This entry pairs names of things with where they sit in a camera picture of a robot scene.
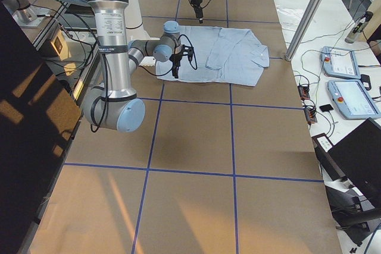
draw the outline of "computer monitor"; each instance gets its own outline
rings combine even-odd
[[[371,204],[381,208],[381,126],[366,119],[328,153]]]

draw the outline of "white table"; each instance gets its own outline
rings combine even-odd
[[[295,34],[298,19],[301,18],[309,0],[274,0],[274,2],[277,7],[280,23],[282,24],[282,32],[285,42],[289,45],[293,35]],[[334,144],[360,125],[363,120],[346,120],[336,110],[336,107],[327,90],[327,81],[334,78],[327,77],[324,75],[324,72],[321,72],[320,53],[308,50],[320,51],[323,46],[334,46],[337,48],[352,50],[368,48],[368,44],[365,42],[348,44],[344,41],[350,31],[350,27],[353,27],[353,25],[354,21],[341,0],[322,0],[302,42],[314,39],[317,36],[337,34],[338,32],[343,31],[346,28],[347,29],[344,32],[340,32],[334,36],[321,37],[313,41],[300,44],[294,58],[292,59],[292,68],[294,73],[307,77],[310,80],[310,83],[317,82],[318,78],[303,70],[302,64],[306,70],[320,75],[319,85],[312,84],[310,86],[310,96],[316,103],[316,106],[331,104],[335,108],[335,110],[331,111],[331,113],[337,123],[335,124],[335,132],[330,137],[330,140]],[[359,65],[379,64],[370,49],[355,51],[355,55]],[[381,68],[360,68],[360,73],[368,74],[370,76],[372,89],[369,91],[369,94],[372,97],[380,96],[379,86],[381,85]],[[327,118],[330,121],[332,120],[329,115],[327,115]],[[329,130],[329,123],[321,115],[317,114],[317,120],[318,123],[312,124],[311,126],[311,136],[320,133],[327,133]],[[381,124],[381,119],[376,120],[376,122]],[[338,187],[337,184],[335,185],[335,182],[328,181],[326,185]],[[344,231],[338,231],[338,236],[341,241],[343,253],[348,253],[352,247],[357,247]],[[369,238],[370,236],[364,240],[361,247],[358,247],[356,251],[357,254],[364,253]],[[381,249],[381,231],[375,235],[367,254],[379,253],[379,249]]]

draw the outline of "connector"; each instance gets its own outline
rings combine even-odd
[[[305,99],[310,99],[309,91],[310,89],[308,88],[308,86],[298,86],[299,96],[302,101],[304,101]]]
[[[308,125],[317,123],[316,109],[315,108],[305,106],[304,107],[304,115],[305,115],[305,119],[307,120]]]

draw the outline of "tablet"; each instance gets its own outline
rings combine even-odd
[[[329,80],[328,91],[346,119],[381,118],[381,113],[359,80]]]
[[[321,62],[327,76],[357,80],[361,78],[353,50],[325,46],[321,51]]]

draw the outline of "cloth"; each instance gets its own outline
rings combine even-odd
[[[255,86],[264,68],[269,66],[267,47],[249,29],[180,26],[180,34],[185,34],[192,42],[198,68],[194,70],[188,58],[183,57],[178,79],[171,73],[159,79]],[[181,40],[183,44],[190,45],[185,37]],[[171,67],[170,61],[157,62],[156,74],[164,74]]]

